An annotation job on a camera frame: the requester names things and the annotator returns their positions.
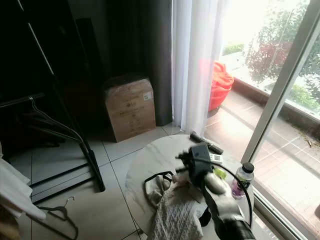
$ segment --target white towel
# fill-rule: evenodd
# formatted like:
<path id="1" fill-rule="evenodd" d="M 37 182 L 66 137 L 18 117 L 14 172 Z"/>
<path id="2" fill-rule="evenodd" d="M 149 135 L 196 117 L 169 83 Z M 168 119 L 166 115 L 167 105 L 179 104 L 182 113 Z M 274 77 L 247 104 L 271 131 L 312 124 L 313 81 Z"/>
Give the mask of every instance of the white towel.
<path id="1" fill-rule="evenodd" d="M 147 240 L 200 240 L 203 231 L 199 218 L 207 204 L 191 184 L 171 182 L 164 191 Z"/>
<path id="2" fill-rule="evenodd" d="M 44 220 L 45 213 L 30 200 L 32 189 L 27 185 L 30 180 L 4 161 L 2 156 L 0 143 L 0 204 L 16 218 L 26 212 L 34 218 Z"/>

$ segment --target balcony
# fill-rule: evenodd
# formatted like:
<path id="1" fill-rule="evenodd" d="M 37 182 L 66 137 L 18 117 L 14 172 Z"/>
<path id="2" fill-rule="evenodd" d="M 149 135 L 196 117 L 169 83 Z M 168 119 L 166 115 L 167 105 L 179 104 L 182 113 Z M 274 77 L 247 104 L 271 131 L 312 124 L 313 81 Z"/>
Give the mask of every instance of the balcony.
<path id="1" fill-rule="evenodd" d="M 267 99 L 237 80 L 219 110 L 209 113 L 205 136 L 219 143 L 225 156 L 241 161 Z M 291 222 L 303 226 L 299 230 L 305 228 L 320 239 L 320 143 L 315 126 L 315 118 L 286 104 L 253 164 L 254 186 Z"/>

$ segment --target sliding glass door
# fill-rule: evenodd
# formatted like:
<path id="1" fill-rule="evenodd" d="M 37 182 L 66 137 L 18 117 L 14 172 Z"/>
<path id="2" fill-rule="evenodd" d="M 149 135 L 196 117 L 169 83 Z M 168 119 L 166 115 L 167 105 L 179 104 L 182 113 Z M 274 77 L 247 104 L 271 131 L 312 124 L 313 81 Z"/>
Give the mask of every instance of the sliding glass door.
<path id="1" fill-rule="evenodd" d="M 205 136 L 255 165 L 255 206 L 291 239 L 320 240 L 320 1 L 231 1 L 232 90 Z"/>
<path id="2" fill-rule="evenodd" d="M 289 221 L 292 237 L 320 239 L 320 1 L 310 1 L 242 162 L 254 187 Z"/>

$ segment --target white cloth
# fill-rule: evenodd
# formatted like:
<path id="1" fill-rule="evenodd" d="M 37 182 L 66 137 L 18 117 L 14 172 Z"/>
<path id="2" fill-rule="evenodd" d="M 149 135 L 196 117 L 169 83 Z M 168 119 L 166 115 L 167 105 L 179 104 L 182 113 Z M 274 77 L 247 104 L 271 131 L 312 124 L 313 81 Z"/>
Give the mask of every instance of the white cloth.
<path id="1" fill-rule="evenodd" d="M 222 52 L 229 0 L 172 1 L 172 115 L 186 132 L 202 136 L 207 120 L 214 61 Z"/>
<path id="2" fill-rule="evenodd" d="M 44 220 L 45 213 L 30 200 L 32 189 L 27 185 L 30 180 L 4 161 L 2 156 L 0 143 L 0 204 L 16 218 L 26 212 L 34 218 Z"/>
<path id="3" fill-rule="evenodd" d="M 166 177 L 170 180 L 165 179 L 163 175 L 157 175 L 144 184 L 145 194 L 154 208 L 157 208 L 164 192 L 170 187 L 172 176 L 167 174 Z"/>
<path id="4" fill-rule="evenodd" d="M 173 181 L 156 205 L 154 222 L 147 240 L 200 240 L 204 234 L 199 218 L 207 208 L 204 197 L 186 181 Z"/>

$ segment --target tree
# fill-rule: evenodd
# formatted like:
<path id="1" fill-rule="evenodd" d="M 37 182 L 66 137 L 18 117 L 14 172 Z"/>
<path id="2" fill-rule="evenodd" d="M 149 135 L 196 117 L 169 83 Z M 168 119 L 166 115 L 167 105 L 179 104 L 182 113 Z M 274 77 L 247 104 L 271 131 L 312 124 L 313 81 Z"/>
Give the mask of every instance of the tree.
<path id="1" fill-rule="evenodd" d="M 309 1 L 302 0 L 292 11 L 279 9 L 278 4 L 267 8 L 267 18 L 246 53 L 245 62 L 253 81 L 261 83 L 268 78 L 277 79 L 308 4 Z M 320 37 L 315 41 L 299 76 L 305 79 L 306 90 L 320 104 Z"/>

